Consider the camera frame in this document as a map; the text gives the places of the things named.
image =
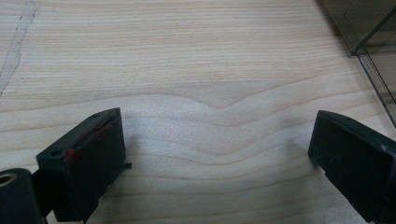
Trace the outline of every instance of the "light wood table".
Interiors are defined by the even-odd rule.
[[[120,107],[133,170],[89,223],[364,223],[309,162],[316,114],[396,136],[314,0],[1,0],[0,67],[1,170]]]

